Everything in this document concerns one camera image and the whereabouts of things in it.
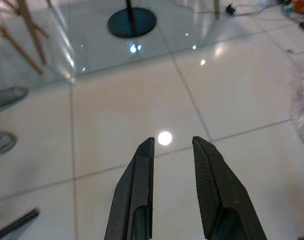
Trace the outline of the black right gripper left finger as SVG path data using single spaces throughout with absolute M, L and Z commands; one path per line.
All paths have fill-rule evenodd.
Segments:
M 152 239 L 155 139 L 142 142 L 119 179 L 112 199 L 106 240 Z

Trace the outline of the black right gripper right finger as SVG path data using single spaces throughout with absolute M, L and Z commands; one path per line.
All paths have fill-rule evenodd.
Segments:
M 265 240 L 245 186 L 210 142 L 192 139 L 197 199 L 205 239 Z

